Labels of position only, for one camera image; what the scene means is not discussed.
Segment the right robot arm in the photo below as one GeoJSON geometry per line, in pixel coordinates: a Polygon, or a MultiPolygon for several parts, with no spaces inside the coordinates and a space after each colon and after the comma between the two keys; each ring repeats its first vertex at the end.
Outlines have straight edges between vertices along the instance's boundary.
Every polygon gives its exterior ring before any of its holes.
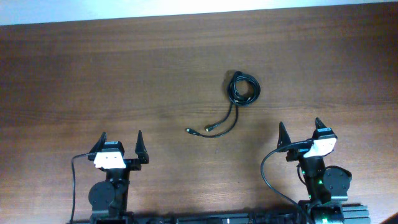
{"type": "Polygon", "coordinates": [[[341,203],[348,199],[352,173],[324,162],[337,140],[319,118],[315,118],[312,136],[297,142],[291,141],[284,124],[279,123],[277,152],[285,152],[288,162],[298,162],[298,175],[308,193],[308,200],[297,203],[302,223],[343,223],[341,203]]]}

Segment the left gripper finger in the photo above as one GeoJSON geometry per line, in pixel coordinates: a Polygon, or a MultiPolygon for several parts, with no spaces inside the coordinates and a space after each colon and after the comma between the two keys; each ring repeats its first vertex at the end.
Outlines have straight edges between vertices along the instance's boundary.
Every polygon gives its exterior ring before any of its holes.
{"type": "Polygon", "coordinates": [[[106,140],[107,140],[107,134],[106,134],[106,132],[103,132],[101,134],[99,140],[97,141],[97,143],[89,151],[89,155],[88,155],[89,161],[93,161],[95,159],[96,154],[102,150],[106,140]]]}
{"type": "Polygon", "coordinates": [[[139,130],[138,135],[137,135],[135,153],[137,154],[137,158],[139,159],[139,162],[141,164],[149,163],[149,155],[147,153],[147,150],[146,150],[146,147],[144,144],[144,139],[143,139],[141,130],[139,130]]]}

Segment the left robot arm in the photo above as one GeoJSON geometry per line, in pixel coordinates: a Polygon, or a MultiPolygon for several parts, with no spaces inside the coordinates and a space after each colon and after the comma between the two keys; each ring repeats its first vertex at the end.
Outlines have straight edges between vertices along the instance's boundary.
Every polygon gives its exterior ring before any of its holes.
{"type": "Polygon", "coordinates": [[[122,142],[108,141],[105,132],[90,150],[88,160],[106,173],[105,180],[92,186],[88,194],[92,206],[90,223],[134,223],[134,213],[127,211],[129,176],[149,163],[141,131],[134,152],[136,158],[125,159],[122,142]]]}

